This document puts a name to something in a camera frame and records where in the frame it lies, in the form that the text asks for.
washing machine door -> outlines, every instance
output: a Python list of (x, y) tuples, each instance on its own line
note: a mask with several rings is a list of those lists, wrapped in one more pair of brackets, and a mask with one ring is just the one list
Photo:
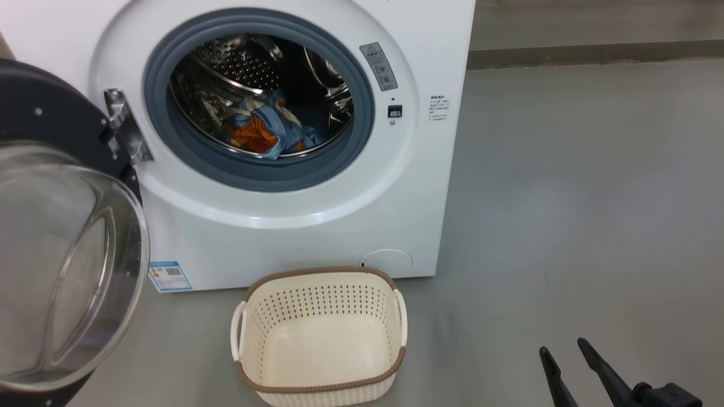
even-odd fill
[(0, 406), (60, 406), (125, 332), (148, 230), (118, 117), (19, 62), (0, 89)]

gray rubber gasket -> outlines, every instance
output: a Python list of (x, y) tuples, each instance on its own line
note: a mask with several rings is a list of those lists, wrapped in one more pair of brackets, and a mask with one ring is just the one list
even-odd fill
[[(201, 135), (173, 102), (168, 82), (178, 62), (192, 49), (233, 33), (274, 35), (312, 49), (329, 61), (345, 79), (355, 102), (353, 125), (318, 151), (276, 161), (232, 153)], [(148, 60), (143, 92), (151, 123), (181, 160), (213, 180), (246, 190), (299, 190), (334, 177), (362, 152), (374, 123), (372, 89), (347, 47), (305, 20), (271, 10), (220, 10), (179, 26), (164, 38)]]

gray wall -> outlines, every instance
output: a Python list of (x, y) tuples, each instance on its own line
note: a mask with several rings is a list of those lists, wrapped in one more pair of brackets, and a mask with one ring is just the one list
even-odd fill
[(722, 0), (478, 0), (470, 48), (721, 38)]

basket handle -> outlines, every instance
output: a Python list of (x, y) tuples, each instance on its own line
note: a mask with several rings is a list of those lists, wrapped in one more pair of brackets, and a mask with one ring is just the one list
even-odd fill
[(403, 298), (403, 294), (395, 289), (395, 295), (397, 296), (397, 306), (400, 308), (400, 320), (402, 320), (402, 345), (400, 346), (406, 346), (407, 345), (407, 306), (405, 306), (405, 299)]
[[(244, 351), (244, 332), (246, 331), (246, 310), (244, 305), (246, 301), (241, 301), (234, 310), (234, 316), (231, 320), (231, 356), (234, 361), (239, 361)], [(239, 317), (241, 316), (241, 333), (239, 333)]]

warning label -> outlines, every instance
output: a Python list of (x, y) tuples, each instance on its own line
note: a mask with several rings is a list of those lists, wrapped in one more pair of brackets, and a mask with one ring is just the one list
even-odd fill
[(365, 59), (369, 67), (374, 72), (374, 76), (377, 78), (379, 89), (381, 91), (390, 91), (397, 89), (397, 80), (395, 74), (392, 71), (390, 62), (387, 61), (387, 56), (384, 55), (382, 47), (379, 43), (369, 43), (360, 47), (360, 51), (364, 54)]
[(427, 110), (427, 121), (438, 122), (447, 120), (447, 114), (450, 111), (450, 100), (445, 95), (430, 96), (430, 105)]

